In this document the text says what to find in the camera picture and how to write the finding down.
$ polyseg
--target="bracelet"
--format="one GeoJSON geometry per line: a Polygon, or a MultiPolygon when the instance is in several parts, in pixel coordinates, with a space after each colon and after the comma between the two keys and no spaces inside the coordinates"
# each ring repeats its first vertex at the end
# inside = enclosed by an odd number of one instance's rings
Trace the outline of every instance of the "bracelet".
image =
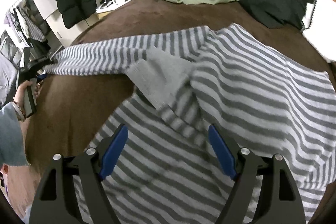
{"type": "Polygon", "coordinates": [[[14,107],[16,113],[17,113],[17,118],[18,118],[18,120],[24,122],[24,120],[25,120],[25,115],[23,114],[22,108],[21,108],[21,107],[18,105],[18,103],[15,102],[15,101],[12,101],[11,103],[12,103],[12,105],[13,105],[13,107],[14,107]]]}

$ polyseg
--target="blue gripper pad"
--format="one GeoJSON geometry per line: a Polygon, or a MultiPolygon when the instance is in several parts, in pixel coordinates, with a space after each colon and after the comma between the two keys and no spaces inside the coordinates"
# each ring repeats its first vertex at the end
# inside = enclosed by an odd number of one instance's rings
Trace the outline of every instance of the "blue gripper pad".
{"type": "Polygon", "coordinates": [[[115,134],[117,134],[116,137],[113,139],[104,156],[102,157],[101,169],[99,173],[99,177],[102,180],[112,174],[118,158],[124,149],[128,138],[127,127],[122,126],[119,132],[115,132],[115,134]]]}
{"type": "Polygon", "coordinates": [[[213,125],[209,126],[209,142],[216,153],[224,174],[234,180],[237,176],[235,158],[213,125]]]}

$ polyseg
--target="coat sleeve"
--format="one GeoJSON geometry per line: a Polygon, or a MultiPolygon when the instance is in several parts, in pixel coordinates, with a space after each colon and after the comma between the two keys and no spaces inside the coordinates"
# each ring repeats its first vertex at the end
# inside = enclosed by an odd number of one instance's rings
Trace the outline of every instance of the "coat sleeve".
{"type": "Polygon", "coordinates": [[[12,103],[0,110],[0,166],[27,165],[23,136],[16,111],[12,103]]]}

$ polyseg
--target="bed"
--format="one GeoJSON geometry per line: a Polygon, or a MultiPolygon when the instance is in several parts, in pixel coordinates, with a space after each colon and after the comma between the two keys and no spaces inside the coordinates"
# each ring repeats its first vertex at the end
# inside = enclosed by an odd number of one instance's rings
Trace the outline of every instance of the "bed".
{"type": "MultiPolygon", "coordinates": [[[[73,44],[129,35],[171,32],[207,25],[221,29],[237,23],[257,40],[315,71],[326,71],[334,88],[336,80],[328,64],[294,27],[268,29],[254,20],[239,3],[178,5],[163,0],[132,0],[82,33],[73,44]]],[[[77,155],[95,136],[115,108],[133,93],[125,75],[59,76],[45,80],[38,98],[38,112],[22,123],[30,167],[10,167],[8,192],[19,216],[32,203],[43,171],[53,155],[77,155]]],[[[331,223],[336,207],[334,185],[327,188],[312,223],[331,223]]]]}

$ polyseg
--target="metal bolt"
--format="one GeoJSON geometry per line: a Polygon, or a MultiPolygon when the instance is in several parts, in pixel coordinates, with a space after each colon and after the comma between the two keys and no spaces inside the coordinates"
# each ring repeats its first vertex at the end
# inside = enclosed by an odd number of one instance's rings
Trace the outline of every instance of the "metal bolt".
{"type": "Polygon", "coordinates": [[[53,159],[54,159],[54,160],[59,160],[61,157],[62,157],[61,154],[55,154],[55,155],[53,156],[53,159]]]}
{"type": "Polygon", "coordinates": [[[248,155],[250,153],[250,150],[248,148],[242,148],[240,150],[240,152],[243,154],[243,155],[248,155]]]}
{"type": "Polygon", "coordinates": [[[280,155],[280,154],[275,154],[275,159],[276,159],[276,160],[282,160],[282,159],[283,159],[283,156],[280,155]]]}
{"type": "Polygon", "coordinates": [[[95,152],[96,150],[94,148],[89,148],[88,150],[86,150],[86,153],[90,156],[93,155],[95,152]]]}

